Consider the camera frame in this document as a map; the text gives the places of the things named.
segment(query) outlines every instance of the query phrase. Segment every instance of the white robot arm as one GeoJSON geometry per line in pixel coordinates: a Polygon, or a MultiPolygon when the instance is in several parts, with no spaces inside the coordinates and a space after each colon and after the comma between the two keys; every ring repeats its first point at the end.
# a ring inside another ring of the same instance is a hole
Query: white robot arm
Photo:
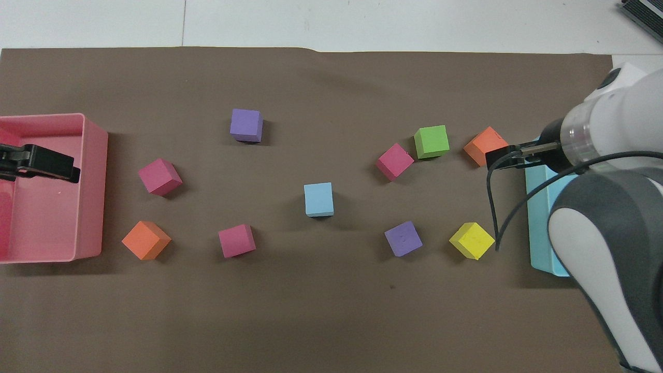
{"type": "MultiPolygon", "coordinates": [[[[548,234],[623,370],[662,373],[663,70],[646,75],[630,64],[618,66],[537,142],[488,154],[489,200],[492,207],[494,169],[527,167],[527,160],[568,173],[598,157],[629,151],[656,153],[578,169],[582,175],[553,205],[548,234]]],[[[504,229],[497,232],[496,220],[495,228],[499,245],[504,229]]]]}

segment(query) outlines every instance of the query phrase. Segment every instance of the light blue bin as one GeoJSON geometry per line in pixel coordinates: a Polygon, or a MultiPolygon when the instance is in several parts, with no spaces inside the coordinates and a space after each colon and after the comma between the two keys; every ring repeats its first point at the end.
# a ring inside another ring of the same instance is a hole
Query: light blue bin
{"type": "MultiPolygon", "coordinates": [[[[544,181],[557,175],[547,166],[536,166],[525,169],[525,185],[527,193],[538,187],[544,181]]],[[[562,189],[573,180],[576,175],[569,175],[541,190],[527,202],[527,217],[530,227],[530,262],[532,267],[546,271],[559,277],[568,277],[560,260],[552,251],[548,239],[548,216],[550,209],[562,189]]]]}

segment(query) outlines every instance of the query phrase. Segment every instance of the black cable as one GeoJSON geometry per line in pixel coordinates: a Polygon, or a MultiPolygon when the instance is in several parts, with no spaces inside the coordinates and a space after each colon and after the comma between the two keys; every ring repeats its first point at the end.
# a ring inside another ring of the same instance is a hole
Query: black cable
{"type": "Polygon", "coordinates": [[[493,218],[493,230],[495,231],[495,236],[497,236],[497,232],[499,227],[497,226],[497,213],[495,212],[495,201],[493,200],[493,189],[491,188],[491,176],[493,175],[493,171],[497,169],[502,163],[505,161],[513,158],[515,155],[522,155],[522,151],[519,150],[514,150],[510,153],[507,153],[503,157],[497,159],[489,168],[488,168],[488,175],[486,176],[486,189],[488,190],[488,203],[491,206],[491,217],[493,218]]]}
{"type": "Polygon", "coordinates": [[[543,182],[541,185],[538,187],[532,189],[531,192],[529,192],[525,198],[520,200],[518,204],[509,212],[509,215],[507,218],[504,220],[504,223],[502,223],[502,228],[499,231],[495,232],[495,251],[499,250],[500,243],[502,241],[502,237],[504,236],[504,231],[507,229],[507,226],[509,226],[509,223],[513,219],[513,217],[516,215],[518,210],[527,203],[536,193],[539,193],[541,190],[544,190],[548,185],[551,185],[552,183],[560,180],[562,177],[565,177],[567,175],[570,175],[580,169],[587,168],[589,166],[595,165],[596,163],[601,163],[605,161],[611,161],[613,159],[619,159],[619,158],[631,158],[631,157],[648,157],[648,158],[657,158],[657,159],[663,159],[663,153],[657,152],[657,151],[623,151],[620,153],[613,153],[613,154],[608,154],[608,155],[602,155],[600,157],[596,157],[594,159],[590,159],[588,161],[578,163],[577,165],[570,167],[566,169],[565,171],[562,171],[561,173],[558,173],[554,177],[548,179],[547,181],[543,182]]]}

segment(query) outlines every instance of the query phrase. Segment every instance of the pink bin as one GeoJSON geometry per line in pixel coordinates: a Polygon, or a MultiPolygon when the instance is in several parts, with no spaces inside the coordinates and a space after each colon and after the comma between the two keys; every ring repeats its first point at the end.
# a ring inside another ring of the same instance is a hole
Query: pink bin
{"type": "Polygon", "coordinates": [[[101,253],[108,133],[83,114],[0,117],[0,143],[74,158],[80,181],[0,180],[0,263],[72,261],[101,253]]]}

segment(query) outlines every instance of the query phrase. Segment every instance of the white table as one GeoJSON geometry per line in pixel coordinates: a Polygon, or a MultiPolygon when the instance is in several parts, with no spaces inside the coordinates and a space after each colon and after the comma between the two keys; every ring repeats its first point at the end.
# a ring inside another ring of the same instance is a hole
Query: white table
{"type": "Polygon", "coordinates": [[[663,67],[617,0],[0,0],[0,48],[298,46],[615,55],[663,67]]]}

